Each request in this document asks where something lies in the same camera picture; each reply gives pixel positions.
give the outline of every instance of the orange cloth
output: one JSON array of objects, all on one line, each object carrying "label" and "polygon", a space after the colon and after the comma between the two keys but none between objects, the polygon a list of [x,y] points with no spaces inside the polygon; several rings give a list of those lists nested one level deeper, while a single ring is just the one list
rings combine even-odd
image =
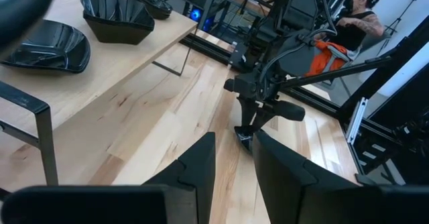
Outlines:
[{"label": "orange cloth", "polygon": [[[347,53],[347,49],[343,46],[331,43],[331,42],[323,42],[317,41],[316,47],[320,49],[322,52],[315,56],[313,62],[310,67],[310,71],[305,74],[305,76],[314,76],[323,72],[324,68],[328,64],[330,57],[332,56],[332,52],[328,49],[328,46],[334,46],[338,51],[343,54]],[[344,65],[344,60],[341,58],[336,58],[329,70],[338,70]]]}]

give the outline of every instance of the black metal frame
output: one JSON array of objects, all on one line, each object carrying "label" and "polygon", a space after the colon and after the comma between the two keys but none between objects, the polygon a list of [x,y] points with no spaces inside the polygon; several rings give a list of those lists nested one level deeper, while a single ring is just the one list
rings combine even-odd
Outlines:
[{"label": "black metal frame", "polygon": [[[195,32],[193,34],[194,36],[196,35],[196,32],[198,30],[198,24],[196,25]],[[175,71],[175,70],[171,69],[170,67],[164,66],[163,64],[161,64],[157,61],[153,61],[152,64],[159,66],[160,68],[163,68],[164,70],[167,70],[168,72],[175,74],[176,76],[182,76],[183,70],[185,69],[185,66],[186,66],[186,62],[188,61],[190,50],[191,50],[191,47],[189,47],[188,53],[186,53],[185,61],[183,62],[183,66],[182,66],[182,69],[180,70],[180,72]]]},{"label": "black metal frame", "polygon": [[0,130],[40,150],[47,185],[58,185],[51,111],[45,102],[0,81],[0,98],[31,111],[36,118],[38,136],[0,120]]}]

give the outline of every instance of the office chair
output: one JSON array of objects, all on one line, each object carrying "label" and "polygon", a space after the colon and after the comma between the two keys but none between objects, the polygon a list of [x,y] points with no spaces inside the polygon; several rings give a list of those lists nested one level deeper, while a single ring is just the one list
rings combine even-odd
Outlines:
[{"label": "office chair", "polygon": [[[374,36],[367,35],[363,39],[361,47],[359,47],[355,52],[347,51],[347,54],[341,53],[334,46],[328,46],[328,49],[332,52],[332,57],[330,58],[328,64],[323,69],[323,72],[328,72],[330,70],[330,67],[334,63],[335,59],[337,58],[341,58],[345,61],[345,64],[342,66],[342,68],[352,65],[353,60],[356,59],[358,55],[364,53],[365,51],[377,45],[378,43],[389,39],[390,37],[391,36],[386,31],[383,32],[383,35],[381,37],[374,37]],[[335,88],[335,85],[339,80],[340,78],[336,78],[336,79],[320,82],[319,84],[326,89],[332,90],[333,88]]]}]

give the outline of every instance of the black glossy bowl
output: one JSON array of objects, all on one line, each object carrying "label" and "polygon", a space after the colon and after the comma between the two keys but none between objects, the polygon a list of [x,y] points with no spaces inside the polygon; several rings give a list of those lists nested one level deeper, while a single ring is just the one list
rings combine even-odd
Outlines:
[{"label": "black glossy bowl", "polygon": [[173,11],[173,7],[162,0],[137,0],[145,4],[147,11],[154,19],[167,19]]},{"label": "black glossy bowl", "polygon": [[81,73],[88,65],[90,45],[77,29],[50,20],[41,24],[1,63],[20,68]]},{"label": "black glossy bowl", "polygon": [[80,0],[83,18],[100,42],[139,44],[155,27],[145,5],[136,0]]}]

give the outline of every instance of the woman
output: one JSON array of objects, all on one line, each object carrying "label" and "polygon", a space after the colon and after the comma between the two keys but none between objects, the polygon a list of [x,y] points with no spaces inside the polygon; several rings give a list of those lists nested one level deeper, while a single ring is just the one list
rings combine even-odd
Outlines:
[{"label": "woman", "polygon": [[[380,0],[353,0],[353,12],[335,21],[336,36],[329,36],[329,42],[344,46],[350,51],[355,51],[369,34],[382,36],[384,28],[372,9]],[[318,34],[316,40],[321,40],[326,34]]]},{"label": "woman", "polygon": [[[383,26],[377,15],[370,10],[378,1],[380,0],[353,0],[353,12],[335,21],[338,34],[329,36],[328,42],[317,41],[316,47],[321,53],[314,57],[310,71],[305,74],[306,76],[314,76],[324,71],[332,57],[332,52],[328,46],[334,46],[339,52],[347,54],[347,50],[352,52],[357,50],[367,34],[375,37],[383,35]],[[316,35],[314,39],[321,40],[325,37],[326,34],[322,33]],[[344,63],[343,59],[336,58],[329,70],[337,70]]]}]

